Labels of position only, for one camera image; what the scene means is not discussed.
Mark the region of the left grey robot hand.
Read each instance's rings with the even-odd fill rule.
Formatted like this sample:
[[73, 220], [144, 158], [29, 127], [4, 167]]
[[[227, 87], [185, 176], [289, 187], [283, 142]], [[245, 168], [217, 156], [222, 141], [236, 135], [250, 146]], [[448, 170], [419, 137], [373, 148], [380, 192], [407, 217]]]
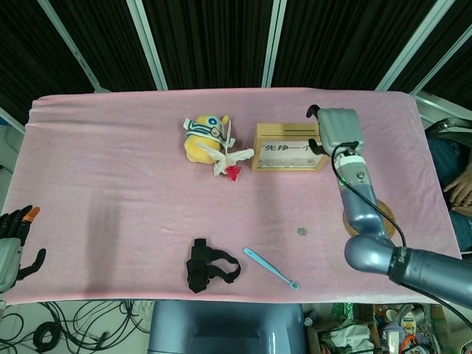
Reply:
[[31, 265], [21, 267], [23, 248], [31, 224], [40, 210], [39, 206], [27, 205], [1, 215], [1, 294], [8, 292], [18, 281], [39, 271], [44, 264], [46, 249], [40, 249]]

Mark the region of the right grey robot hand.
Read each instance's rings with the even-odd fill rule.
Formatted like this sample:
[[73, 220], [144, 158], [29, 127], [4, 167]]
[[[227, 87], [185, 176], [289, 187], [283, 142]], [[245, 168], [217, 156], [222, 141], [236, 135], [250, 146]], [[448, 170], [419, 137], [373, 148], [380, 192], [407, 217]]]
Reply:
[[336, 159], [342, 153], [362, 153], [364, 135], [354, 109], [320, 108], [318, 105], [311, 105], [306, 117], [314, 117], [318, 123], [320, 143], [314, 138], [308, 140], [308, 146], [315, 155]]

